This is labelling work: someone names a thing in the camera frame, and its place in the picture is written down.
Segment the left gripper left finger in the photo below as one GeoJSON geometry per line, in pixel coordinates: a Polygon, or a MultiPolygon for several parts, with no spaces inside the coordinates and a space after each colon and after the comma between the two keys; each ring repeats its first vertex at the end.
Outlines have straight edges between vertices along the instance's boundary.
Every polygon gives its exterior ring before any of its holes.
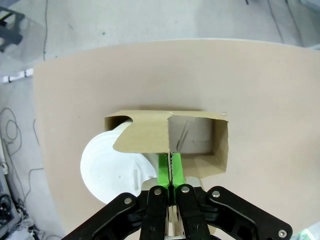
{"type": "Polygon", "coordinates": [[[139,196],[124,192],[67,234],[66,240],[124,240],[140,232],[141,240],[166,236],[171,198],[171,156],[158,156],[157,184],[139,196]]]}

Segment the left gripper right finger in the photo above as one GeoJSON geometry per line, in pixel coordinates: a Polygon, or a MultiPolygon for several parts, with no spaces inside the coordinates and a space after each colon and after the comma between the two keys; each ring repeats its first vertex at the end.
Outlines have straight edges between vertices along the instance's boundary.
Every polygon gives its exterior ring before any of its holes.
{"type": "Polygon", "coordinates": [[[184,179],[181,155],[171,155],[174,202],[187,240],[214,240],[213,226],[235,240],[288,240],[292,227],[222,186],[205,191],[184,179]]]}

